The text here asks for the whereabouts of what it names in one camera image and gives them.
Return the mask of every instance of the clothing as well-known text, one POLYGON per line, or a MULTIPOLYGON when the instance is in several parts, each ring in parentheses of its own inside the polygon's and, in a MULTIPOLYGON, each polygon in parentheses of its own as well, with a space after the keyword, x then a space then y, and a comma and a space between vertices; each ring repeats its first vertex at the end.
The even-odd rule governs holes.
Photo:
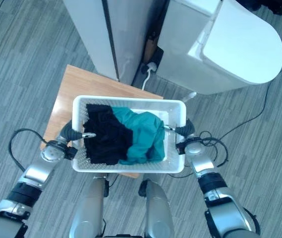
POLYGON ((96 137, 84 139, 87 158, 92 164, 115 165, 127 159, 127 150, 133 143, 133 131, 126 128, 114 116, 110 106, 86 105, 89 119, 83 125, 84 132, 96 137))
POLYGON ((164 123, 152 113, 134 113, 129 108, 112 107, 120 123, 133 130, 133 145, 127 150, 127 159, 119 162, 124 165, 159 162, 164 153, 164 123))

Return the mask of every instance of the wooden table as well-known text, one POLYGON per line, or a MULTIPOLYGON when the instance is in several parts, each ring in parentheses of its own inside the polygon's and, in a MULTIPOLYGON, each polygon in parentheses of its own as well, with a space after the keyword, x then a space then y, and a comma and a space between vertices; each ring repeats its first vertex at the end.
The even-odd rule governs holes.
MULTIPOLYGON (((161 96, 67 65, 44 138, 54 140, 72 118, 72 102, 79 95, 162 99, 161 96)), ((138 174, 124 174, 136 178, 138 174)))

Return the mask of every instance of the laundry basket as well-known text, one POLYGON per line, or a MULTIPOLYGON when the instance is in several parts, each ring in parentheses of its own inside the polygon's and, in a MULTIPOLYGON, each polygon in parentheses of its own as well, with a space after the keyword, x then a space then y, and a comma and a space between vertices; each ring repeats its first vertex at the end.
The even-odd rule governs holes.
MULTIPOLYGON (((171 127, 185 126, 186 106, 177 100, 156 100, 102 96, 78 96, 73 101, 72 128, 83 132, 83 124, 88 120, 86 104, 101 104, 112 107, 128 107, 135 113, 150 112, 158 116, 164 124, 171 127)), ((184 168, 184 155, 179 155, 175 142, 183 137, 174 132, 166 131, 164 139, 165 158, 161 162, 147 162, 135 165, 91 164, 86 158, 86 148, 83 139, 73 141, 78 149, 72 160, 72 167, 78 172, 87 173, 179 173, 184 168)))

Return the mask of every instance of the white appliance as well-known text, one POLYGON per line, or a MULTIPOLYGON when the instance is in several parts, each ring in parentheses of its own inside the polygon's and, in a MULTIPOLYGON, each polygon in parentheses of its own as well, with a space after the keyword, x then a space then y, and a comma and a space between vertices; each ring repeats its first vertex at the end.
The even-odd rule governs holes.
POLYGON ((131 84, 164 0, 63 0, 99 74, 131 84))
POLYGON ((273 80, 282 68, 276 30, 236 0, 170 0, 157 75, 201 94, 273 80))

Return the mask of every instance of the white cable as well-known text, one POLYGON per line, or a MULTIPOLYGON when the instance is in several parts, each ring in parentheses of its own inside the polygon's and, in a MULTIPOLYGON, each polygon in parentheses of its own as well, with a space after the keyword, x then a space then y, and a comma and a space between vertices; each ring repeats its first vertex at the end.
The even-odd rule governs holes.
POLYGON ((149 81, 149 79, 150 79, 150 77, 151 77, 151 70, 148 69, 146 72, 147 72, 147 77, 146 77, 146 79, 144 80, 143 85, 142 85, 142 90, 143 90, 143 91, 144 91, 144 88, 145 88, 145 84, 147 83, 147 81, 149 81))
POLYGON ((157 70, 157 65, 154 62, 150 62, 147 64, 147 67, 149 68, 146 72, 147 72, 147 77, 143 82, 142 85, 142 90, 144 91, 145 88, 145 84, 147 83, 147 81, 149 81, 150 77, 151 77, 151 71, 155 72, 157 70))

